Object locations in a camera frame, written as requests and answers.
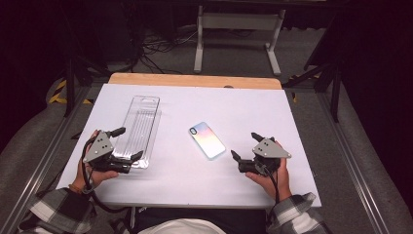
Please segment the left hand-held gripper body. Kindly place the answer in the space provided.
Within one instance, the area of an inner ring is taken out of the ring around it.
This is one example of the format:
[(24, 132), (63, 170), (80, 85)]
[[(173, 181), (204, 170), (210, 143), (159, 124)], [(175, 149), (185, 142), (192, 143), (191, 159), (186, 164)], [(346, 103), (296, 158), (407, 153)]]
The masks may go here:
[(108, 134), (111, 131), (99, 131), (96, 137), (93, 137), (86, 146), (89, 151), (83, 157), (83, 162), (91, 166), (95, 171), (127, 174), (131, 170), (132, 161), (120, 159), (113, 155), (114, 146), (112, 145)]

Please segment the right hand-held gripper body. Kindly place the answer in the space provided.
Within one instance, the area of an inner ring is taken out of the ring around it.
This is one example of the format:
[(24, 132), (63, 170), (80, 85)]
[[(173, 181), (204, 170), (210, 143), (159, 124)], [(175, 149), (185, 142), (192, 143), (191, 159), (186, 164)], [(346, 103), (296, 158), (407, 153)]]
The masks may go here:
[(245, 160), (238, 157), (238, 169), (241, 173), (255, 173), (262, 176), (272, 175), (278, 170), (281, 158), (290, 158), (291, 154), (270, 138), (263, 138), (252, 148), (254, 157)]

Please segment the clear plastic packaging tray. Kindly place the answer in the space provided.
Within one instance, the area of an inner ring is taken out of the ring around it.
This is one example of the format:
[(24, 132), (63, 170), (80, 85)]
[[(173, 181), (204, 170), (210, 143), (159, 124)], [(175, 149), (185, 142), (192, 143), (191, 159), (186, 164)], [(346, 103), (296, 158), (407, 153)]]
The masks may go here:
[(146, 169), (149, 166), (161, 114), (158, 97), (134, 96), (123, 123), (126, 131), (115, 141), (114, 156), (130, 159), (142, 152), (141, 157), (131, 166), (134, 169)]

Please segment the iridescent phone case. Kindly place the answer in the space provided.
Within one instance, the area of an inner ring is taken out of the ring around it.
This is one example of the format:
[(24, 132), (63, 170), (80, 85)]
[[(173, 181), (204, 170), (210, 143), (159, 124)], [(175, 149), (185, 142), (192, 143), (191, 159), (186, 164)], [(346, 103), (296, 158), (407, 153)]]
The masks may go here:
[(189, 134), (208, 159), (214, 159), (226, 150), (223, 142), (205, 122), (201, 122), (191, 127), (189, 129)]

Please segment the person's left hand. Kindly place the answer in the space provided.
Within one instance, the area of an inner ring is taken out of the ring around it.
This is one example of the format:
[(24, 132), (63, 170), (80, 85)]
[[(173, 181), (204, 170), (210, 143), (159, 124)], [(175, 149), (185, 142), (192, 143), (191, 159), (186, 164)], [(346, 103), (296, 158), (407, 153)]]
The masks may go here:
[(84, 170), (86, 170), (90, 176), (92, 177), (92, 183), (94, 187), (98, 187), (103, 181), (115, 178), (119, 174), (114, 171), (108, 172), (93, 172), (92, 168), (89, 165), (85, 165), (83, 160), (80, 159), (78, 163), (78, 170), (74, 181), (71, 184), (74, 184), (80, 189), (84, 189), (86, 186), (85, 179), (84, 179)]

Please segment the person's right hand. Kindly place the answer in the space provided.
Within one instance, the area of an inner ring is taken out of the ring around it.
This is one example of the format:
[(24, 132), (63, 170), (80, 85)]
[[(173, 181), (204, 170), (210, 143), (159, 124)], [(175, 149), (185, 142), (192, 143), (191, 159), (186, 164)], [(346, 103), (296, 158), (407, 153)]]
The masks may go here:
[(279, 203), (292, 195), (286, 163), (286, 159), (281, 158), (280, 167), (272, 176), (262, 176), (254, 173), (246, 173), (245, 176), (260, 185), (273, 200)]

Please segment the white board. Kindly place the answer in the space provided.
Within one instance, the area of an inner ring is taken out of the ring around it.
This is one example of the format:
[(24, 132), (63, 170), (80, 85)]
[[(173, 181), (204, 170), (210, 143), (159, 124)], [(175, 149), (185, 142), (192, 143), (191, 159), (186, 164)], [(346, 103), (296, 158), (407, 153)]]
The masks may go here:
[[(160, 124), (146, 169), (103, 182), (96, 190), (107, 205), (148, 207), (221, 207), (261, 209), (273, 201), (238, 170), (231, 150), (252, 157), (251, 133), (274, 137), (291, 154), (287, 161), (295, 194), (318, 191), (286, 94), (283, 90), (166, 87), (106, 84), (61, 176), (59, 186), (73, 181), (86, 140), (96, 129), (123, 125), (134, 96), (158, 97)], [(208, 159), (189, 134), (207, 123), (226, 147)]]

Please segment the yellow black floor tape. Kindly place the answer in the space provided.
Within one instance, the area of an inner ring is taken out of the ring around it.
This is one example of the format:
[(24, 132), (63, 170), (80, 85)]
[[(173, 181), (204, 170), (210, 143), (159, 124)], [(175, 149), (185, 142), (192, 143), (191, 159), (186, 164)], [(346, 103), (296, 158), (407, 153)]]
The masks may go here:
[(67, 104), (67, 99), (63, 97), (62, 91), (66, 87), (66, 80), (62, 79), (58, 85), (56, 86), (55, 91), (53, 92), (51, 98), (49, 99), (49, 103), (64, 103)]

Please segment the black tripod stand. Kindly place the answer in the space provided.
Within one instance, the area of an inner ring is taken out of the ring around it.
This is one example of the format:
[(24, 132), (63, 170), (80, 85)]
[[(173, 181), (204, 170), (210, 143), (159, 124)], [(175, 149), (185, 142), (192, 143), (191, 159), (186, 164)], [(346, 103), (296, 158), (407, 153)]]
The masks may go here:
[(89, 86), (93, 81), (93, 74), (90, 68), (103, 77), (110, 77), (112, 72), (107, 68), (99, 66), (86, 58), (79, 56), (74, 51), (69, 51), (65, 56), (65, 78), (66, 78), (66, 110), (65, 117), (68, 117), (75, 107), (75, 80), (81, 86)]
[(307, 60), (304, 69), (305, 73), (291, 76), (283, 88), (292, 88), (310, 78), (319, 75), (319, 79), (314, 84), (317, 93), (324, 93), (329, 85), (332, 85), (330, 102), (330, 114), (333, 120), (338, 123), (338, 102), (341, 85), (342, 50), (340, 34), (343, 32), (343, 18), (336, 15), (329, 23), (325, 32), (321, 36), (318, 44)]

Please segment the person's torso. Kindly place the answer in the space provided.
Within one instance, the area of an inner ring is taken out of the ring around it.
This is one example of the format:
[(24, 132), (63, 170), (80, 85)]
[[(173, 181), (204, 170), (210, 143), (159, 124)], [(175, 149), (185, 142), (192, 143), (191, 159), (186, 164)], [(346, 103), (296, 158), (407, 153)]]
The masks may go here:
[(264, 210), (145, 208), (110, 225), (114, 234), (266, 234)]

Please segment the wooden table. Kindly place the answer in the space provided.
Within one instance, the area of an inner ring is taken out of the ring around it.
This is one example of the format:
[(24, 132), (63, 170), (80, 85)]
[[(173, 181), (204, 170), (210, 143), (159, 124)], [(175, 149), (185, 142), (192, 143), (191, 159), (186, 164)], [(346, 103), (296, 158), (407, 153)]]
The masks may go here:
[(109, 84), (210, 87), (256, 90), (281, 90), (282, 84), (275, 78), (230, 77), (182, 74), (114, 73)]

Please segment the white metal stand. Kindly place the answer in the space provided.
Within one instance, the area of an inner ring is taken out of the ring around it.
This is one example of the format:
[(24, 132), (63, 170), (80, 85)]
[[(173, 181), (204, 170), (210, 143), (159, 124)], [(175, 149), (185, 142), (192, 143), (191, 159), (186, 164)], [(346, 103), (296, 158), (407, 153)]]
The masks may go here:
[(284, 16), (285, 10), (280, 10), (275, 15), (206, 13), (204, 8), (200, 6), (197, 17), (198, 40), (194, 72), (202, 72), (205, 29), (266, 30), (273, 32), (272, 40), (265, 44), (268, 60), (273, 73), (276, 76), (280, 76), (282, 72), (276, 57), (275, 48), (282, 29)]

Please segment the aluminium rail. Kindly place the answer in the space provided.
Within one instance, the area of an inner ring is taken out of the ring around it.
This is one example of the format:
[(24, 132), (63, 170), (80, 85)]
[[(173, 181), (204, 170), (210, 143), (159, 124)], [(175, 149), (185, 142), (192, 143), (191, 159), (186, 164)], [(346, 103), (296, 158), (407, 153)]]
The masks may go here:
[(352, 182), (356, 188), (357, 195), (361, 201), (375, 234), (390, 234), (387, 223), (372, 196), (371, 190), (357, 164), (354, 153), (345, 137), (338, 122), (334, 120), (330, 113), (329, 100), (325, 94), (317, 94), (321, 109), (326, 116), (330, 128), (332, 129), (342, 151), (342, 158), (350, 174)]
[(24, 186), (24, 189), (22, 190), (22, 193), (19, 196), (14, 208), (10, 212), (10, 215), (0, 229), (0, 234), (15, 234), (17, 232), (17, 226), (25, 214), (27, 202), (41, 186), (52, 162), (56, 157), (56, 152), (60, 148), (65, 132), (69, 128), (72, 120), (75, 118), (78, 109), (82, 105), (84, 98), (87, 96), (90, 89), (90, 87), (81, 87), (79, 89), (78, 94), (75, 96), (75, 102), (71, 108), (71, 112), (66, 117), (62, 118), (57, 129), (54, 131), (54, 136), (50, 144), (48, 145), (45, 153), (42, 155), (32, 176)]

